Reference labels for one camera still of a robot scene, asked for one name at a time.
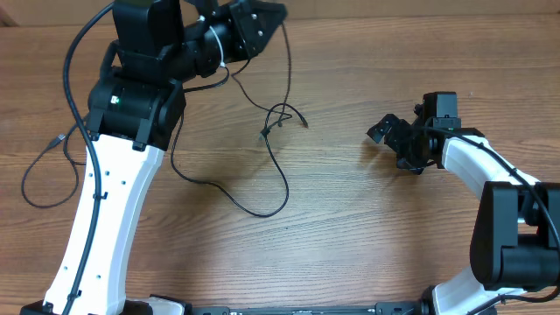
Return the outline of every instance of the white arm segment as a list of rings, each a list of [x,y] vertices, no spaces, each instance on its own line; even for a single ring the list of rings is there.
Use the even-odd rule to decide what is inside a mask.
[[[477,144],[483,143],[490,150],[492,147],[488,140],[481,136],[466,136]],[[463,180],[467,187],[480,200],[484,184],[487,181],[503,181],[513,185],[520,185],[517,179],[511,177],[493,157],[476,146],[466,143],[456,137],[447,139],[442,153],[442,164],[444,168],[457,175]],[[538,179],[517,171],[530,185],[538,182]]]
[[[465,315],[499,294],[520,295],[525,293],[525,290],[484,290],[484,286],[476,280],[469,266],[452,280],[438,285],[432,293],[437,315]]]
[[[466,137],[477,144],[483,143],[488,149],[493,150],[484,137]],[[479,200],[487,181],[521,184],[488,153],[456,137],[445,141],[442,163],[447,171],[463,180]],[[521,171],[517,171],[517,173],[530,185],[538,182],[538,179]],[[432,293],[437,315],[464,315],[499,294],[521,295],[525,292],[523,289],[516,288],[503,288],[497,291],[484,290],[484,286],[474,277],[473,270],[469,266],[452,280],[438,285]]]
[[[101,201],[94,242],[80,284],[81,295],[74,300],[71,315],[120,314],[125,296],[126,271],[130,247],[137,229],[142,204],[154,175],[162,164],[164,152],[146,146],[144,152],[132,150],[132,142],[101,135],[94,142],[101,167]],[[95,178],[91,159],[87,167],[80,204],[70,241],[59,272],[45,295],[45,302],[61,314],[72,288],[86,243],[94,208]]]

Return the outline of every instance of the cable connector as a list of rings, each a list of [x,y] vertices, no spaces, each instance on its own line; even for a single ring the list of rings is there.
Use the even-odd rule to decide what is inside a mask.
[[[264,140],[269,135],[271,127],[272,126],[261,130],[261,132],[259,133],[259,140]]]
[[[305,118],[302,115],[299,118],[301,119],[301,123],[304,125],[304,127],[309,128],[309,123],[307,123]]]
[[[55,137],[50,143],[49,145],[46,146],[46,150],[49,151],[50,149],[55,148],[57,145],[59,145],[62,140],[64,140],[64,138],[66,138],[67,135],[65,134],[59,134],[57,137]]]

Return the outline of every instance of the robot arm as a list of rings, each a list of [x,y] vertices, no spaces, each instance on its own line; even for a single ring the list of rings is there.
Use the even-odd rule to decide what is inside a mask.
[[[69,315],[192,314],[167,297],[127,300],[130,249],[151,181],[186,106],[183,82],[264,50],[287,11],[283,4],[191,0],[201,15],[183,27],[179,0],[115,0],[119,39],[110,44],[88,106],[87,129],[102,176],[102,202],[77,298]],[[120,66],[112,66],[115,56]],[[62,314],[78,273],[92,221],[95,177],[86,176],[66,253],[43,301],[20,314]]]
[[[481,149],[494,151],[484,136],[476,129],[461,128],[457,95],[426,94],[415,113],[412,124],[388,114],[367,134],[377,143],[385,137],[385,144],[396,152],[397,168],[420,175],[426,167],[437,165],[457,175],[480,200],[471,266],[451,281],[429,288],[414,306],[418,314],[471,314],[499,295],[558,285],[560,258],[550,226],[522,183]],[[521,171],[517,174],[546,200],[554,225],[560,227],[560,185],[540,183]],[[518,223],[538,227],[538,231],[519,234]],[[491,312],[495,310],[485,310],[485,314]]]
[[[484,144],[484,146],[492,151],[494,150],[490,147],[488,140],[482,136],[466,137],[479,144]],[[486,182],[508,182],[516,186],[522,184],[517,179],[511,177],[487,153],[456,137],[445,140],[442,152],[442,165],[447,171],[457,175],[479,200]],[[538,182],[538,179],[522,171],[517,171],[517,173],[532,186]]]

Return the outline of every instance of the black cable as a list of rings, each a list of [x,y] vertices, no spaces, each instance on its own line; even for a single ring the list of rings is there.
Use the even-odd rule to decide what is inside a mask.
[[[290,42],[288,40],[288,32],[286,31],[286,27],[285,27],[284,23],[282,23],[282,31],[283,31],[284,41],[286,43],[286,51],[287,51],[287,54],[288,54],[288,87],[286,89],[286,94],[283,98],[283,103],[286,103],[288,101],[288,98],[290,97],[290,91],[291,91],[291,49],[290,49]],[[249,97],[249,94],[245,90],[245,87],[243,87],[242,83],[236,77],[237,74],[240,74],[241,72],[243,72],[243,70],[245,70],[247,68],[247,66],[249,65],[250,62],[251,62],[251,59],[248,59],[247,62],[245,63],[245,65],[243,65],[241,67],[241,69],[239,69],[235,73],[232,73],[231,77],[232,77],[232,79],[234,79],[234,81],[237,83],[237,85],[239,85],[239,88],[243,92],[243,95],[245,95],[245,97],[248,99],[249,102],[251,102],[251,104],[253,104],[258,109],[269,111],[270,110],[269,108],[265,108],[264,106],[257,104],[255,101],[253,101],[253,99],[251,99]],[[283,106],[283,109],[282,109],[281,112],[280,111],[273,111],[273,113],[280,114],[280,118],[278,118],[278,123],[277,123],[280,127],[282,127],[282,121],[292,118],[292,115],[285,113],[285,108],[286,107]]]
[[[290,50],[290,43],[288,40],[288,34],[285,28],[284,23],[282,23],[282,30],[283,30],[283,36],[284,36],[284,40],[286,43],[286,50],[288,51],[288,87],[286,89],[286,94],[283,98],[283,102],[275,105],[272,108],[265,108],[259,104],[257,104],[256,102],[254,102],[249,95],[247,94],[247,91],[245,91],[245,88],[243,87],[242,83],[235,77],[237,74],[240,74],[243,70],[245,70],[245,68],[247,68],[247,66],[249,65],[249,62],[251,61],[250,59],[247,60],[247,62],[245,63],[245,65],[243,65],[241,67],[241,69],[239,69],[237,72],[232,73],[231,77],[234,79],[234,81],[239,85],[239,87],[241,88],[241,91],[243,92],[243,94],[245,95],[245,97],[256,107],[258,107],[259,109],[263,109],[266,110],[268,112],[267,117],[266,117],[266,121],[264,124],[264,129],[261,131],[260,136],[264,139],[266,146],[267,146],[267,150],[269,151],[270,157],[272,158],[272,161],[274,162],[274,165],[276,166],[276,168],[278,169],[278,171],[280,172],[280,175],[282,176],[283,182],[284,182],[284,186],[286,187],[286,198],[284,199],[283,204],[275,211],[273,211],[272,213],[269,214],[260,214],[260,213],[255,213],[252,212],[250,210],[248,210],[246,207],[242,206],[239,202],[237,202],[237,200],[235,200],[234,197],[232,197],[232,195],[226,191],[226,189],[224,189],[221,185],[213,182],[213,181],[208,181],[208,180],[198,180],[198,179],[194,179],[194,178],[189,178],[187,177],[185,174],[183,174],[181,171],[179,171],[177,169],[177,167],[175,166],[175,147],[177,145],[177,141],[179,139],[179,135],[181,133],[181,130],[183,128],[183,123],[185,121],[185,115],[181,115],[181,121],[179,123],[178,129],[177,129],[177,134],[175,135],[175,138],[173,140],[173,145],[171,147],[171,167],[173,168],[173,170],[184,180],[189,181],[191,183],[194,184],[199,184],[199,185],[210,185],[210,186],[214,186],[218,189],[220,189],[220,191],[222,191],[226,197],[228,197],[231,202],[233,202],[236,206],[238,206],[241,210],[243,210],[244,212],[251,214],[255,217],[258,218],[269,218],[277,213],[279,213],[288,203],[288,199],[290,198],[290,187],[288,185],[288,180],[286,179],[286,177],[284,176],[284,173],[282,172],[282,169],[280,168],[280,166],[278,165],[278,162],[276,161],[276,159],[274,158],[274,154],[272,153],[272,150],[270,149],[270,144],[269,144],[269,140],[267,138],[267,135],[270,133],[271,129],[278,125],[279,127],[282,126],[282,122],[286,121],[288,119],[291,119],[293,117],[293,115],[291,114],[287,114],[285,113],[285,109],[286,107],[294,110],[294,112],[297,113],[297,115],[299,116],[299,118],[301,119],[302,123],[304,124],[305,127],[308,127],[307,125],[307,121],[304,119],[304,117],[295,109],[293,108],[291,105],[289,105],[288,103],[286,103],[288,101],[288,97],[290,96],[290,90],[291,90],[291,50]],[[188,92],[194,92],[194,91],[201,91],[201,90],[205,90],[205,89],[209,89],[209,88],[217,88],[223,84],[225,84],[228,81],[228,77],[229,77],[229,70],[227,69],[227,76],[224,80],[221,80],[218,83],[214,83],[214,84],[210,84],[210,85],[206,85],[206,86],[202,86],[202,87],[193,87],[193,88],[187,88],[185,89],[185,93]],[[282,112],[279,111],[275,111],[274,109],[278,106],[282,106]],[[269,123],[269,118],[270,115],[272,113],[276,113],[276,114],[280,114],[280,117],[278,118],[277,121],[273,122],[270,126],[268,125]]]
[[[274,112],[274,109],[278,106],[287,106],[290,109],[292,109],[294,112],[296,112],[296,114],[300,117],[302,123],[304,124],[305,127],[308,127],[307,125],[307,121],[304,119],[304,117],[299,114],[299,112],[293,108],[291,105],[286,104],[286,103],[280,103],[277,104],[275,106],[273,106],[271,109],[269,109],[269,113],[266,116],[266,121],[264,123],[264,130],[270,130],[268,123],[269,123],[269,117],[270,114],[272,114]],[[220,189],[220,191],[222,193],[224,193],[226,195],[226,197],[231,200],[231,202],[234,203],[234,205],[236,205],[237,207],[239,207],[241,210],[243,210],[244,212],[251,214],[257,218],[270,218],[271,216],[278,214],[282,209],[284,209],[284,207],[286,206],[286,204],[288,203],[288,199],[290,198],[290,187],[288,185],[288,179],[286,179],[286,176],[284,175],[284,172],[282,171],[282,169],[280,168],[280,165],[278,164],[277,160],[274,158],[274,154],[272,153],[272,149],[270,148],[270,144],[269,144],[269,139],[267,138],[268,132],[267,133],[262,133],[261,135],[263,135],[264,137],[264,142],[266,143],[266,148],[269,151],[270,154],[270,158],[272,159],[272,162],[274,163],[275,167],[278,169],[278,172],[280,173],[280,176],[282,176],[282,180],[283,180],[283,184],[286,187],[286,198],[284,199],[282,205],[276,209],[275,211],[268,213],[268,214],[260,214],[260,213],[255,213],[252,212],[250,210],[248,210],[246,207],[242,206],[239,202],[237,202],[237,200],[235,200],[235,198],[226,190],[224,189],[220,184],[217,184],[213,181],[207,181],[207,180],[198,180],[198,179],[194,179],[194,178],[189,178],[187,177],[185,174],[183,174],[179,169],[177,169],[177,166],[175,165],[175,147],[177,145],[177,141],[179,140],[179,135],[181,134],[181,130],[183,128],[183,123],[185,121],[185,114],[181,115],[181,121],[179,123],[178,129],[177,129],[177,133],[175,134],[175,138],[173,140],[173,146],[171,147],[171,168],[184,180],[189,181],[191,183],[194,184],[199,184],[199,185],[210,185],[210,186],[214,186],[218,189]]]
[[[84,126],[84,123],[81,120],[80,112],[78,111],[74,98],[72,97],[72,91],[70,90],[70,80],[69,80],[70,64],[72,63],[72,57],[74,56],[76,47],[78,46],[78,44],[80,43],[84,35],[86,35],[89,29],[91,29],[95,25],[95,23],[97,23],[97,21],[99,21],[105,14],[107,14],[111,10],[113,10],[113,3],[108,4],[99,13],[97,13],[89,22],[87,22],[87,24],[84,25],[84,27],[80,30],[78,35],[76,35],[75,39],[72,41],[72,44],[68,48],[68,53],[66,54],[66,58],[64,60],[64,69],[62,71],[62,81],[64,85],[66,100],[68,101],[68,106],[72,111],[73,118],[75,119],[76,125],[78,126],[78,130],[80,130],[81,136],[84,138],[84,142],[86,143],[87,149],[89,150],[92,166],[94,168],[94,179],[95,179],[94,209],[91,215],[91,223],[89,225],[89,230],[87,231],[86,244],[84,245],[84,251],[81,255],[80,264],[78,265],[78,269],[76,271],[76,277],[73,280],[72,289],[70,290],[70,294],[68,294],[66,306],[64,307],[64,311],[62,312],[62,315],[68,315],[70,313],[70,310],[72,309],[72,305],[74,304],[74,300],[80,294],[79,293],[80,282],[81,282],[81,278],[83,277],[86,264],[88,263],[89,252],[91,250],[91,246],[94,241],[95,229],[97,228],[97,220],[99,218],[99,207],[102,199],[102,175],[99,166],[99,160],[97,159],[97,154],[95,153],[94,144],[89,138],[89,134],[88,131],[86,130],[86,126]]]
[[[85,121],[88,118],[89,114],[87,114],[83,120]],[[74,125],[69,131],[68,133],[64,134],[60,134],[59,136],[57,136],[56,138],[54,138],[47,146],[46,148],[37,156],[37,158],[35,158],[35,160],[29,165],[29,167],[27,168],[27,170],[25,170],[24,176],[21,178],[21,195],[24,198],[25,202],[27,202],[30,206],[32,207],[36,207],[39,209],[49,209],[49,208],[53,208],[53,207],[58,207],[64,203],[66,203],[67,201],[69,201],[78,191],[78,185],[80,184],[80,175],[78,174],[78,169],[76,168],[77,165],[79,166],[83,166],[85,165],[85,163],[82,162],[76,162],[72,159],[72,157],[70,157],[70,154],[68,153],[68,139],[70,138],[70,136],[74,133],[74,131],[76,130],[76,128],[78,128],[78,125]],[[56,202],[54,204],[51,205],[39,205],[34,203],[33,201],[31,201],[29,199],[29,197],[27,197],[27,193],[25,192],[25,181],[27,180],[27,176],[29,175],[30,171],[32,170],[32,168],[35,166],[36,163],[39,162],[39,160],[41,158],[43,158],[43,156],[50,150],[56,148],[57,146],[59,146],[59,144],[63,143],[63,148],[62,151],[64,152],[64,156],[66,157],[66,159],[68,160],[68,162],[70,162],[70,165],[72,166],[73,169],[73,174],[75,177],[75,181],[74,181],[74,186],[72,191],[70,192],[70,194],[68,194],[67,197],[65,197],[63,200]]]
[[[493,150],[488,149],[483,143],[477,143],[476,141],[473,141],[473,140],[467,138],[466,136],[461,136],[461,135],[458,135],[454,132],[451,132],[451,131],[445,130],[445,129],[436,129],[436,128],[425,127],[425,126],[424,127],[415,127],[415,129],[416,130],[424,130],[424,131],[432,131],[432,132],[437,132],[437,133],[444,134],[444,135],[447,135],[447,136],[456,137],[456,138],[458,138],[462,141],[465,141],[466,143],[468,143],[470,145],[473,145],[473,146],[477,147],[478,149],[486,152],[494,160],[496,160],[496,162],[498,162],[498,164],[500,164],[510,174],[510,176],[517,179],[517,181],[519,181],[523,185],[523,187],[525,187],[525,189],[527,189],[529,191],[531,197],[533,197],[536,204],[539,206],[539,209],[541,210],[541,215],[542,215],[542,217],[544,217],[545,221],[547,222],[547,225],[549,226],[550,231],[552,232],[552,235],[554,237],[554,241],[556,243],[556,249],[558,250],[558,254],[560,255],[560,237],[558,236],[558,231],[557,231],[556,226],[554,225],[554,222],[550,218],[549,210],[544,205],[543,200],[536,193],[535,188],[531,184],[529,184],[529,182],[525,178],[523,178],[521,175],[519,175],[517,173],[517,169],[511,167],[509,165],[509,163],[506,160],[504,160],[498,153],[496,153]],[[528,302],[528,303],[545,303],[545,302],[552,301],[553,299],[558,297],[559,294],[560,294],[560,286],[557,286],[556,289],[554,291],[552,291],[546,297],[522,297],[522,296],[516,296],[516,295],[502,294],[502,295],[498,295],[497,297],[487,301],[486,303],[477,307],[476,309],[474,309],[472,311],[469,311],[467,313],[467,315],[478,314],[479,312],[483,312],[484,310],[494,306],[495,304],[497,304],[499,302],[505,303],[507,300],[517,300],[517,301]]]
[[[216,82],[214,84],[208,84],[202,87],[190,87],[190,88],[185,88],[183,89],[183,92],[185,93],[190,93],[190,92],[196,92],[196,91],[204,91],[206,89],[210,89],[210,88],[217,88],[217,87],[221,87],[222,85],[226,84],[226,82],[228,82],[229,80],[229,68],[227,66],[224,66],[224,68],[227,71],[226,77],[224,79],[222,79],[219,82]]]
[[[89,113],[87,113],[83,118],[82,121],[86,121],[89,118]],[[70,162],[70,164],[72,165],[79,165],[79,166],[86,166],[86,163],[84,162],[77,162],[75,161],[71,156],[70,153],[68,153],[68,140],[70,140],[70,136],[74,133],[74,131],[78,128],[78,125],[75,124],[66,134],[66,138],[64,139],[64,143],[62,145],[62,152],[64,152],[64,156],[66,157],[66,159],[68,160],[68,162]]]
[[[70,194],[65,197],[63,200],[53,203],[51,205],[39,205],[34,203],[33,201],[31,201],[28,197],[27,194],[25,193],[25,181],[27,180],[27,175],[29,175],[29,172],[32,170],[33,166],[35,166],[35,164],[45,155],[45,153],[47,153],[48,151],[56,148],[57,146],[59,146],[60,143],[62,143],[63,139],[67,139],[67,136],[65,136],[64,134],[61,134],[59,136],[57,136],[56,138],[54,138],[49,145],[46,146],[46,148],[39,153],[39,155],[37,156],[37,158],[35,158],[35,160],[29,165],[29,167],[27,168],[27,170],[25,170],[24,176],[21,179],[21,195],[22,197],[24,197],[25,202],[27,202],[29,205],[31,205],[32,207],[36,207],[39,209],[49,209],[52,207],[58,207],[60,205],[62,205],[63,203],[69,201],[74,194],[76,193],[76,191],[78,190],[78,184],[80,182],[80,177],[78,175],[78,169],[76,168],[76,164],[70,163],[70,165],[73,168],[73,173],[74,176],[76,177],[76,181],[75,181],[75,185],[73,187],[72,192],[70,192]]]

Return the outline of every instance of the wooden table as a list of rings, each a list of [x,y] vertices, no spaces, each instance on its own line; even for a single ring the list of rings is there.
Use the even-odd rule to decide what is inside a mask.
[[[290,202],[258,220],[212,187],[180,179],[169,158],[154,179],[136,231],[130,297],[150,293],[232,307],[371,305],[416,299],[468,265],[478,201],[446,171],[414,176],[364,133],[385,114],[414,119],[424,93],[456,91],[466,127],[543,181],[560,168],[560,17],[415,17],[293,21],[290,103],[295,121],[270,142],[290,181]],[[78,197],[38,210],[20,196],[27,165],[73,124],[61,69],[77,27],[0,29],[0,308],[17,313],[53,280]],[[82,113],[113,27],[94,28],[71,72]],[[232,65],[232,70],[240,65]],[[215,81],[194,80],[188,86]],[[286,52],[278,33],[241,76],[258,102],[280,102]],[[244,205],[278,207],[284,188],[262,142],[265,112],[239,88],[188,95],[180,169],[223,183]],[[75,136],[71,153],[85,157]],[[57,149],[29,177],[33,200],[72,188]],[[512,303],[502,314],[556,313],[560,301]]]

